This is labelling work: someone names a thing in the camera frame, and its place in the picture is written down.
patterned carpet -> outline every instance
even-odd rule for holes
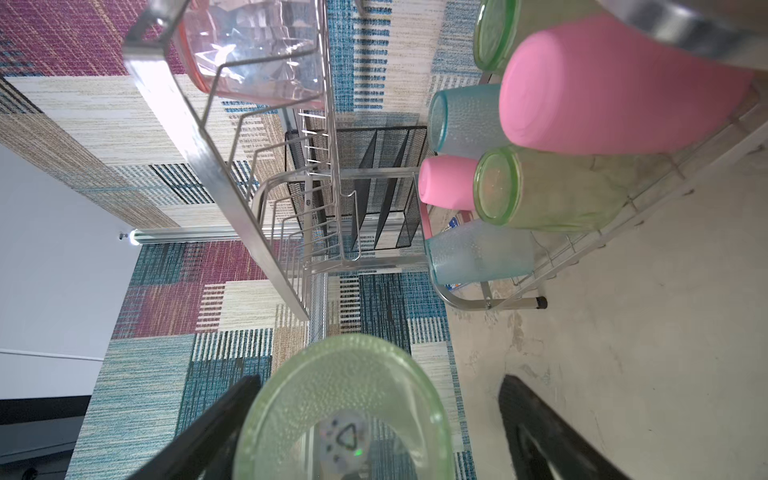
[[[456,478],[474,480],[445,306],[427,273],[332,275],[328,291],[330,334],[386,339],[425,370],[448,414]],[[306,325],[286,311],[242,243],[143,246],[67,478],[125,478],[240,377],[268,379],[305,343]],[[395,448],[383,430],[374,457]],[[413,475],[407,457],[372,471],[372,478]]]

pink plastic cup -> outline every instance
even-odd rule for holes
[[[419,171],[422,202],[449,210],[474,210],[477,166],[477,160],[453,155],[425,158]]]
[[[499,114],[513,144],[563,154],[679,150],[715,131],[753,72],[656,43],[607,14],[529,36]]]

black mesh organizer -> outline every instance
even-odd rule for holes
[[[424,157],[431,152],[426,141],[427,130],[424,126],[412,127],[372,127],[372,128],[341,128],[336,131],[339,145],[339,166],[343,168],[377,168],[377,167],[418,167]],[[292,140],[300,135],[299,131],[286,132],[286,140]],[[327,138],[322,135],[315,135],[309,140],[309,148],[300,143],[290,144],[286,147],[287,162],[293,159],[293,167],[303,167],[307,161],[318,163],[318,170],[327,169],[327,154],[324,150],[327,147]],[[318,188],[313,192],[312,209],[328,205],[330,203],[330,188],[322,188],[327,181],[317,180],[313,182],[312,188]],[[298,216],[299,225],[304,228],[303,212],[305,201],[301,192],[305,190],[303,182],[289,182],[288,191],[292,198],[293,209]],[[376,220],[376,234],[373,242],[361,242],[360,250],[386,250],[390,248],[410,247],[416,229],[421,222],[419,215],[419,202],[415,195],[415,185],[412,178],[389,178],[389,179],[365,179],[365,180],[343,180],[342,194],[349,194],[352,191],[357,192],[357,208],[355,208],[354,197],[346,198],[340,209],[329,207],[319,209],[312,213],[313,225],[322,225],[319,227],[317,235],[326,237],[328,235],[327,225],[323,225],[328,217],[336,215],[340,210],[342,218],[348,223],[351,231],[349,245],[345,245],[345,250],[349,250],[356,242],[356,228],[352,228],[355,223],[358,227],[366,220],[366,229],[370,222],[375,220],[373,215],[378,214]],[[402,222],[397,223],[397,218],[401,217]],[[383,245],[381,240],[382,232],[385,231],[387,220],[389,219],[389,228],[399,228],[399,235],[393,244],[389,241]]]

blue plastic cup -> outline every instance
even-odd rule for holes
[[[441,285],[499,280],[533,271],[529,230],[473,220],[438,233],[425,245],[427,258]]]
[[[498,119],[499,84],[441,90],[429,105],[430,146],[440,154],[479,160],[494,148],[509,145]]]

concrete floor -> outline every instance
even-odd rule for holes
[[[541,293],[449,309],[478,478],[514,478],[496,396],[521,377],[632,478],[768,478],[768,154],[700,185]]]

